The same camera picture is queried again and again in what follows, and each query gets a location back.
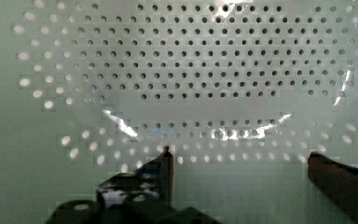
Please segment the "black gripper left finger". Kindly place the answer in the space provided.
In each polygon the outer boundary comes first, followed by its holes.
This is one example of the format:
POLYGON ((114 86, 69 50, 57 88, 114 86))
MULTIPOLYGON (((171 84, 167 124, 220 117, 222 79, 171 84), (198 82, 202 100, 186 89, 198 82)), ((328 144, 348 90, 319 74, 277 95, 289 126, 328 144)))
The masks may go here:
POLYGON ((221 224, 194 207, 171 206, 173 155, 168 146, 152 161, 100 184, 96 199, 60 204, 46 224, 221 224))

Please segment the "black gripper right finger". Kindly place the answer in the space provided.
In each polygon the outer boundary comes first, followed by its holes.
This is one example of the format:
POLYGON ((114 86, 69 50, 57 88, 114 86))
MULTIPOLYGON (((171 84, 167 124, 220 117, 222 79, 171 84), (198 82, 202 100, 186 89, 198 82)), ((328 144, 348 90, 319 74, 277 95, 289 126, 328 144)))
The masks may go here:
POLYGON ((319 152, 308 158, 308 178, 345 215, 358 224, 358 168, 319 152))

